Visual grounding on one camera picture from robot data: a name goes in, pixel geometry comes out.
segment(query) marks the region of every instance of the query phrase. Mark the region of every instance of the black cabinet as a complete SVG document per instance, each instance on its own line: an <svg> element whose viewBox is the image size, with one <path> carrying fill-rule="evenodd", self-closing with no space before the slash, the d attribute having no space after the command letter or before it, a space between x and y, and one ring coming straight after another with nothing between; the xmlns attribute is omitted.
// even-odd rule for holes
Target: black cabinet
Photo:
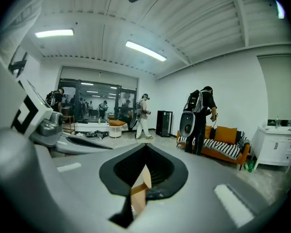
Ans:
<svg viewBox="0 0 291 233"><path fill-rule="evenodd" d="M161 137L171 136L173 113L171 111L158 111L156 121L156 134Z"/></svg>

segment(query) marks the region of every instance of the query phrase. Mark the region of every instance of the gray floor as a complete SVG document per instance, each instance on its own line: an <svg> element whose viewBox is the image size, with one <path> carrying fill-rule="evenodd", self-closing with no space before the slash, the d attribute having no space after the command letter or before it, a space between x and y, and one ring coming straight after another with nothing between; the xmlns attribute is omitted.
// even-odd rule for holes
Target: gray floor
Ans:
<svg viewBox="0 0 291 233"><path fill-rule="evenodd" d="M146 140L144 134L142 133L142 139L138 140L138 143L155 143L156 145L169 148L170 151L184 151L180 148L177 149L175 138L160 137L157 136L154 131L150 131L150 133L153 136L153 139ZM96 138L93 139L93 141L115 149L136 143L137 141L134 137L134 134L135 133L123 133L122 136L117 139L105 137L102 140ZM291 188L291 168L289 169L288 173L286 173L285 167L260 164L255 171L249 173L248 171L244 170L244 168L239 171L236 167L236 164L217 160L214 158L212 159L219 162L239 178L253 186L266 198L269 204L285 195L286 192L288 192Z"/></svg>

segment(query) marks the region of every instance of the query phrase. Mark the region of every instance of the cabinet door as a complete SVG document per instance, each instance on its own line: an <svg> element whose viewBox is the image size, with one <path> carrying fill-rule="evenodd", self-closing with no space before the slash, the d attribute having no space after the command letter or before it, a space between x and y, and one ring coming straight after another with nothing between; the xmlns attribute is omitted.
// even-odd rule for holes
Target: cabinet door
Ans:
<svg viewBox="0 0 291 233"><path fill-rule="evenodd" d="M286 140L277 140L277 147L275 149L276 154L274 156L274 162L281 163L282 156L287 151L287 141Z"/></svg>
<svg viewBox="0 0 291 233"><path fill-rule="evenodd" d="M266 139L263 144L260 159L262 161L280 163L282 151L286 148L286 142L276 139Z"/></svg>

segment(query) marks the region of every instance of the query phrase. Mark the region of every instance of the striped blanket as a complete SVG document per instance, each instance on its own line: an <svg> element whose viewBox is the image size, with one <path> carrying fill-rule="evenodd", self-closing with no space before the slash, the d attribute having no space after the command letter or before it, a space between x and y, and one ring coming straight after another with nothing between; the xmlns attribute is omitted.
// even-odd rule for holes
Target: striped blanket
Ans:
<svg viewBox="0 0 291 233"><path fill-rule="evenodd" d="M179 143L186 143L186 138L181 136L178 139L178 144ZM247 139L247 137L244 137L244 135L242 135L240 141L236 144L218 142L214 141L213 139L204 140L205 148L216 150L232 160L236 160L238 158L245 144L250 144L250 141Z"/></svg>

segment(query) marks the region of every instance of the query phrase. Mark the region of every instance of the green bottle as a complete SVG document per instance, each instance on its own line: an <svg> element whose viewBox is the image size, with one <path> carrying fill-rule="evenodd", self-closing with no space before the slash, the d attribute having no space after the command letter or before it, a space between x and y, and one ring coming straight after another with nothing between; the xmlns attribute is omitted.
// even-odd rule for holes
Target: green bottle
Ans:
<svg viewBox="0 0 291 233"><path fill-rule="evenodd" d="M248 164L247 164L247 162L243 165L243 168L246 170L246 171L248 171L249 170L249 167L248 167Z"/></svg>
<svg viewBox="0 0 291 233"><path fill-rule="evenodd" d="M254 161L251 161L249 164L249 172L251 173L254 168Z"/></svg>

